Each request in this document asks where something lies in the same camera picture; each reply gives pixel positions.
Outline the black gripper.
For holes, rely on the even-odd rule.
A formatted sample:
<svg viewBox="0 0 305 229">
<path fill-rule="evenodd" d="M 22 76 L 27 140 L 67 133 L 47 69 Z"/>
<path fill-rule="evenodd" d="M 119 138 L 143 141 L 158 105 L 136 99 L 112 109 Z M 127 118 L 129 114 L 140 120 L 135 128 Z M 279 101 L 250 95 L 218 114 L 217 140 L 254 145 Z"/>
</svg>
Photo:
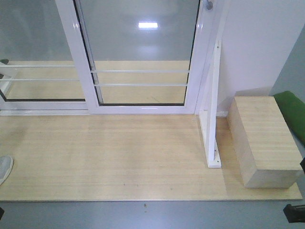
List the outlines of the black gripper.
<svg viewBox="0 0 305 229">
<path fill-rule="evenodd" d="M 283 212 L 289 223 L 304 223 L 305 222 L 305 206 L 304 205 L 292 206 L 291 204 L 287 204 L 284 207 Z"/>
</svg>

